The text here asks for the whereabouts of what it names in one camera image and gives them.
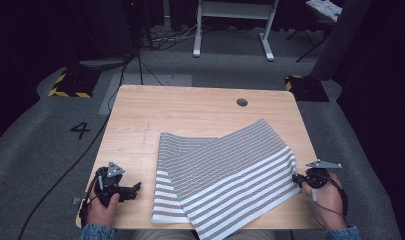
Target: hand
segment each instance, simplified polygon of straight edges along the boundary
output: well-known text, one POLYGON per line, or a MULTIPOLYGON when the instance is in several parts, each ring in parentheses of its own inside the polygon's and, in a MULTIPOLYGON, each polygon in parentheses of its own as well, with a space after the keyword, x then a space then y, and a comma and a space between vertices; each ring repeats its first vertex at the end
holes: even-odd
MULTIPOLYGON (((330 178, 342 187, 336 174, 330 173, 330 178)), ((302 190, 307 196, 312 198, 312 188, 307 183, 302 183, 302 190)), ((317 202, 314 203, 314 212, 321 218, 327 229, 348 227, 342 214, 342 198, 337 188, 330 182, 327 182, 326 185, 317 190, 317 202)))
POLYGON ((114 223, 114 215, 115 209, 118 205, 120 200, 120 195, 115 193, 110 201, 108 208, 102 205, 99 198, 96 197, 94 188, 96 184, 94 184, 93 189, 90 193, 90 199, 93 199, 88 206, 88 214, 87 214, 87 224, 99 224, 104 225, 107 227, 112 227, 114 223))

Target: gray and white striped towel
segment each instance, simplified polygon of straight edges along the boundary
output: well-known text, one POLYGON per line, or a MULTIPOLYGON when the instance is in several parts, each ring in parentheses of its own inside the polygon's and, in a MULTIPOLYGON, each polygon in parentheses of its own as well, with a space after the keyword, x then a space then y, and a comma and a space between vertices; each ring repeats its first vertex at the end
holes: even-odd
POLYGON ((218 139, 162 133, 152 222, 190 221, 200 239, 223 239, 298 193, 294 172, 265 120, 218 139))

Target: wooden table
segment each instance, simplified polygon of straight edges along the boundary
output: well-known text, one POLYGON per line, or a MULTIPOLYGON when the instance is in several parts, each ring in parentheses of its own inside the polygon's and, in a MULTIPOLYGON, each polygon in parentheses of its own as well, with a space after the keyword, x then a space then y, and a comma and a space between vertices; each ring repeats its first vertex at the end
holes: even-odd
MULTIPOLYGON (((293 150, 299 173, 305 171, 305 163, 317 160, 294 97, 287 91, 122 86, 89 177, 113 161, 126 170, 120 186, 142 182, 136 200, 118 205, 114 228, 193 228, 191 224, 151 223, 161 132, 222 137, 262 118, 293 150), (248 105, 239 106, 240 98, 248 105)), ((297 194, 244 228, 313 229, 319 225, 312 216, 310 199, 297 194)))

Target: blue sleeve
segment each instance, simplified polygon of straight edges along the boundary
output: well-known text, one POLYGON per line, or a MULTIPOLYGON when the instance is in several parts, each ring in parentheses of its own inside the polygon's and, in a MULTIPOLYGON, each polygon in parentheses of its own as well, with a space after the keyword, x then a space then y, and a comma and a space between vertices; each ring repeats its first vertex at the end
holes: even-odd
POLYGON ((327 230, 326 240, 361 240, 361 236, 357 227, 348 226, 343 229, 327 230))
POLYGON ((113 240, 115 230, 98 224, 87 224, 81 231, 80 240, 113 240))

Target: metal frame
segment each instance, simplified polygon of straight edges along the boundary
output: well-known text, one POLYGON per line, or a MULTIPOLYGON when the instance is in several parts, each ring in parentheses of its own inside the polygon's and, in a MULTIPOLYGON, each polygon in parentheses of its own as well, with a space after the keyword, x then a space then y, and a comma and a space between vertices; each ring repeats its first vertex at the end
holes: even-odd
POLYGON ((197 29, 195 37, 195 45, 193 56, 200 57, 201 42, 202 42, 202 17, 229 17, 229 18, 246 18, 246 19, 261 19, 267 20, 265 32, 260 33, 259 37, 264 48, 265 55, 268 61, 274 60, 273 52, 268 43, 271 24, 273 23, 276 13, 278 0, 274 0, 273 4, 247 4, 247 3, 231 3, 231 2, 210 2, 199 0, 197 29))

